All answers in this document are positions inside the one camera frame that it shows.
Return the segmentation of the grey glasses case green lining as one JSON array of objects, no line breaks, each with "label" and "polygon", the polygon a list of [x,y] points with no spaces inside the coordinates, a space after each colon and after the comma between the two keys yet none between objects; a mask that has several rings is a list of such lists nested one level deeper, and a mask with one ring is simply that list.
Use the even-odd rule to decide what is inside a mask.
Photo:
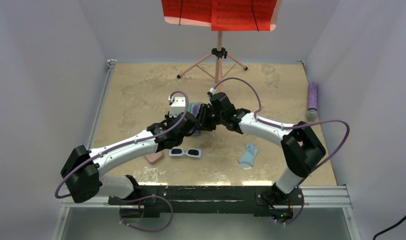
[{"label": "grey glasses case green lining", "polygon": [[[190,112],[191,114],[193,114],[195,117],[197,117],[199,110],[200,110],[200,106],[202,105],[202,102],[191,102],[188,106],[188,112]],[[191,131],[191,137],[198,137],[202,135],[202,132],[200,130],[196,130],[195,128],[193,128]]]}]

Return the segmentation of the pink glasses case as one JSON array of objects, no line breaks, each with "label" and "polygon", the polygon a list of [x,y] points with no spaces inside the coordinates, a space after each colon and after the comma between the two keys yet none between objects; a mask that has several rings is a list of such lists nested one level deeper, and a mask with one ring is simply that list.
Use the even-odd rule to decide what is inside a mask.
[{"label": "pink glasses case", "polygon": [[163,155],[163,153],[161,151],[145,155],[146,160],[151,165],[154,165],[154,164],[158,163],[163,157],[164,157],[164,155]]}]

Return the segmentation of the pink purple sunglasses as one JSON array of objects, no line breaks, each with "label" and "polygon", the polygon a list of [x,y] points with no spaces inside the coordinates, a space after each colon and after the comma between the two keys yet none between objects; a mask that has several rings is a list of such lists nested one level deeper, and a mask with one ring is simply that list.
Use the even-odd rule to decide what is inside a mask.
[{"label": "pink purple sunglasses", "polygon": [[194,116],[197,116],[199,113],[200,107],[201,107],[200,103],[192,104],[189,112],[192,113]]}]

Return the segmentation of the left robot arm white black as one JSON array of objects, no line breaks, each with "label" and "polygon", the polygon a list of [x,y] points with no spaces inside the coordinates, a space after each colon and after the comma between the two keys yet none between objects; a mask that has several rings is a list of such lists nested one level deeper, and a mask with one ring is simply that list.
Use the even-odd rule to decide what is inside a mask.
[{"label": "left robot arm white black", "polygon": [[179,146],[198,122],[186,111],[176,118],[166,117],[112,145],[90,150],[84,145],[75,147],[60,172],[68,196],[77,204],[95,196],[115,196],[129,205],[137,203],[140,191],[133,178],[106,176],[106,173],[136,158]]}]

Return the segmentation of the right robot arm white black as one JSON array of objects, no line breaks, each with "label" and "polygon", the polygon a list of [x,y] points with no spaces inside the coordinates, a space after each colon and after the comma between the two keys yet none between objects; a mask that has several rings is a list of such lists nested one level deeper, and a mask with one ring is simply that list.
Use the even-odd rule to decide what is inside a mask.
[{"label": "right robot arm white black", "polygon": [[218,125],[223,125],[231,132],[258,137],[281,147],[287,167],[271,191],[273,200],[279,204],[291,198],[296,186],[326,155],[317,135],[303,121],[293,125],[263,117],[257,119],[252,111],[235,108],[223,92],[211,95],[209,101],[199,108],[198,130],[213,131]]}]

